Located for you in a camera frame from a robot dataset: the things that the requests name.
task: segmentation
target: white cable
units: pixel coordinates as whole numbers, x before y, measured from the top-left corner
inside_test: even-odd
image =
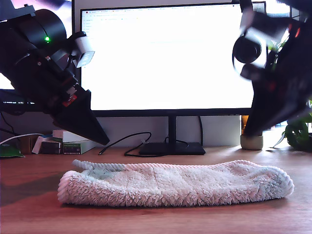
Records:
[[[4,141],[0,142],[0,145],[2,145],[3,143],[6,143],[7,141],[15,139],[15,138],[26,137],[26,136],[31,136],[31,135],[40,135],[40,136],[42,136],[43,134],[41,134],[41,133],[30,133],[30,134],[24,134],[24,135],[19,135],[19,136],[13,136],[11,138],[8,138],[7,140],[4,140]]]

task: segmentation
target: computer monitor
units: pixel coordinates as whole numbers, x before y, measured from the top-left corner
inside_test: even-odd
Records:
[[[248,115],[252,83],[232,63],[239,4],[88,3],[90,8],[79,10],[79,30],[95,50],[81,68],[81,85],[92,92],[91,109],[98,117],[169,117],[169,144],[146,144],[141,154],[205,153],[199,143],[176,142],[176,116]],[[253,7],[266,11],[265,2]],[[260,41],[255,63],[264,66],[267,46]]]
[[[15,8],[22,8],[24,4],[33,5],[35,10],[48,9],[54,12],[63,22],[67,37],[72,34],[72,3],[70,0],[11,0]],[[14,89],[9,79],[0,73],[0,111],[13,115],[24,112],[39,112],[41,108],[25,99]]]

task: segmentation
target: cable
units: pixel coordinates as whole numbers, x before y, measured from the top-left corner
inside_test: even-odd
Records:
[[[200,126],[200,145],[204,145],[204,130],[203,130],[203,122],[201,121],[201,117],[198,116],[199,126]]]
[[[3,115],[3,113],[0,112],[0,114],[1,114],[1,117],[2,117],[3,121],[12,129],[12,133],[13,133],[14,135],[18,136],[18,134],[14,131],[13,126],[12,126],[11,124],[9,124],[9,123],[6,121],[6,119],[5,119],[4,115]]]
[[[102,149],[98,155],[101,155],[103,154],[108,148],[112,147],[113,145],[116,145],[117,143],[121,142],[122,140],[124,139],[127,139],[129,137],[133,137],[133,136],[137,136],[137,135],[142,135],[142,134],[149,134],[149,137],[144,141],[142,142],[141,144],[139,144],[138,146],[126,151],[124,153],[125,156],[133,156],[133,157],[161,157],[161,156],[166,156],[166,155],[133,155],[133,154],[129,154],[129,152],[133,151],[133,150],[136,150],[138,149],[139,147],[141,147],[143,144],[145,144],[152,136],[152,133],[151,132],[141,132],[141,133],[134,133],[134,134],[131,134],[131,135],[128,135],[128,136],[125,136],[124,138],[106,146],[104,149]]]
[[[112,144],[106,146],[104,149],[102,149],[102,150],[99,152],[98,155],[101,155],[101,154],[104,153],[108,148],[112,147],[113,145],[116,145],[117,143],[119,143],[119,142],[121,142],[121,141],[123,141],[123,140],[125,140],[125,139],[127,139],[127,138],[129,138],[129,137],[133,137],[133,136],[137,136],[137,135],[142,135],[142,134],[149,134],[149,135],[150,135],[145,141],[148,141],[148,140],[151,138],[151,136],[152,136],[152,133],[151,133],[151,132],[134,133],[134,134],[125,136],[124,138],[122,138],[122,139],[120,139],[120,140],[118,140],[118,141],[116,141],[116,142],[114,142],[114,143],[112,143]]]
[[[72,55],[68,56],[68,63],[67,63],[67,66],[65,67],[65,69],[68,69],[68,68],[69,68],[70,64],[71,64],[72,61],[73,61],[73,57],[74,57],[74,56],[72,56]]]
[[[11,131],[9,131],[9,130],[6,130],[6,129],[4,129],[4,128],[0,128],[0,131],[5,132],[5,133],[9,133],[9,134],[12,134],[12,135],[15,135],[15,136],[18,136],[18,135],[19,135],[19,134],[16,134],[16,133],[11,132]]]
[[[19,135],[19,136],[13,136],[11,138],[8,138],[7,140],[4,140],[4,141],[0,142],[0,145],[6,143],[7,141],[13,140],[15,138],[32,136],[32,135],[40,135],[40,136],[42,136],[43,134],[41,134],[41,133],[30,133],[30,134],[24,134],[24,135]]]
[[[167,143],[167,139],[169,139],[168,136],[165,138],[164,143]],[[175,141],[186,144],[186,148],[189,147],[189,143],[187,143],[186,141],[183,140],[175,140]]]

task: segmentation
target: monitor stand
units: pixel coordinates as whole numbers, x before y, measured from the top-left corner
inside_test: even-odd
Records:
[[[206,152],[200,143],[176,141],[176,116],[168,116],[169,143],[147,143],[142,146],[140,155],[204,155]]]

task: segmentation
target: small pot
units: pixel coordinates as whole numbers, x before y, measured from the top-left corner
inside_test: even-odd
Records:
[[[262,150],[263,135],[261,136],[240,136],[240,146],[243,150]]]

